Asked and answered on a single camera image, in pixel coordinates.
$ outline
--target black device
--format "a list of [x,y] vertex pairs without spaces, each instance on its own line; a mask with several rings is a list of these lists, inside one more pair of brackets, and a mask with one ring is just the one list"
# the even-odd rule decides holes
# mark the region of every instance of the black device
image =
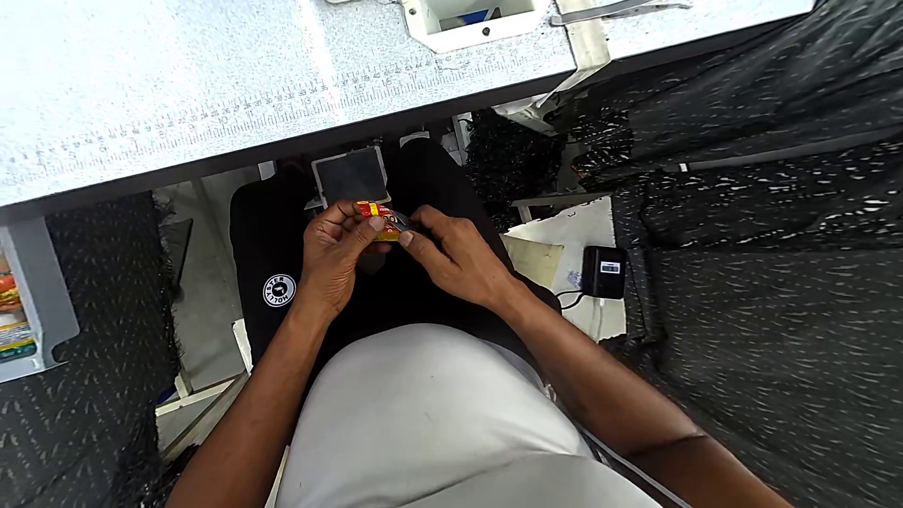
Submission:
[[580,290],[596,298],[620,300],[624,297],[624,271],[627,252],[624,249],[590,245],[583,249],[583,273]]

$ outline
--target hand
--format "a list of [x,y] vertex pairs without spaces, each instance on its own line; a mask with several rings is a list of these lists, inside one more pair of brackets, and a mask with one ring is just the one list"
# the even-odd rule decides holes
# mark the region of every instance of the hand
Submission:
[[385,219],[360,214],[354,202],[342,200],[327,208],[304,230],[304,265],[293,307],[332,321],[345,308],[354,289],[354,268],[361,254],[388,252],[386,243],[372,243]]
[[442,250],[413,231],[402,232],[398,242],[445,292],[498,313],[509,296],[526,289],[505,268],[469,219],[449,217],[424,205],[414,212],[411,220],[429,228],[442,243]]

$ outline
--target white t-shirt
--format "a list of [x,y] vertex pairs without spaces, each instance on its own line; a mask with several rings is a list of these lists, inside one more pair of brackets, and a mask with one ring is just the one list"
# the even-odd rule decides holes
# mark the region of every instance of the white t-shirt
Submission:
[[357,341],[322,370],[277,508],[658,507],[592,454],[511,352],[441,325]]

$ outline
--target lap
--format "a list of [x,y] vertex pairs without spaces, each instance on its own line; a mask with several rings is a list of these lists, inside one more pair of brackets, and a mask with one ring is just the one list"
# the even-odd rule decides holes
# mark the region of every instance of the lap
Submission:
[[[392,207],[410,215],[430,204],[453,217],[473,221],[503,263],[553,308],[557,298],[514,272],[498,232],[470,181],[438,144],[415,139],[386,157],[386,188]],[[299,174],[277,174],[236,192],[231,205],[230,238],[238,276],[251,353],[256,362],[278,329],[288,305],[266,300],[265,285],[273,276],[297,281],[303,259],[303,206],[315,194],[313,183]],[[351,300],[330,326],[314,365],[311,380],[341,348],[360,338],[411,323],[436,323],[461,329],[535,360],[513,330],[487,309],[441,291],[426,271],[400,246],[386,256],[374,276],[360,270]]]

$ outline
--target fingernail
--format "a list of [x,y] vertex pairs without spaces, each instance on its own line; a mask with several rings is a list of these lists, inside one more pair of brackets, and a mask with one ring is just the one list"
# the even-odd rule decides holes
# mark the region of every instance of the fingernail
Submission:
[[382,217],[370,217],[370,220],[367,221],[371,228],[377,231],[382,231],[383,226],[386,225],[386,220]]
[[407,247],[407,244],[411,243],[411,240],[414,239],[414,234],[411,231],[402,231],[400,235],[398,235],[398,243],[401,244],[402,247]]

